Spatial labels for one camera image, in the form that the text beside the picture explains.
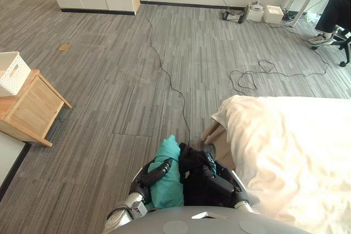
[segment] black pants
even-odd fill
[[[332,33],[335,26],[351,30],[351,0],[329,0],[316,30]]]

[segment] white storage basket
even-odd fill
[[[0,97],[17,95],[31,72],[19,54],[0,53]]]

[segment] bed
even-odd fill
[[[351,102],[233,96],[202,135],[255,212],[311,233],[351,233]]]

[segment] desk leg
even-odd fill
[[[294,20],[293,20],[290,24],[288,24],[289,26],[295,27],[296,23],[297,23],[298,20],[301,18],[302,14],[304,13],[304,11],[305,11],[305,9],[306,9],[306,7],[308,6],[308,4],[309,4],[310,1],[311,1],[311,0],[306,0],[305,3],[303,3],[303,5],[302,5],[300,11],[297,13],[297,15],[295,16]]]

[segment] white box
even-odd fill
[[[31,72],[19,54],[0,52],[0,97],[17,95]]]
[[[247,7],[248,11],[246,14],[246,19],[247,20],[253,20],[257,22],[262,21],[262,16],[264,11],[257,11],[257,10],[251,10],[250,7]]]
[[[280,24],[284,16],[283,11],[280,7],[275,5],[266,5],[263,15],[263,20],[266,23]]]

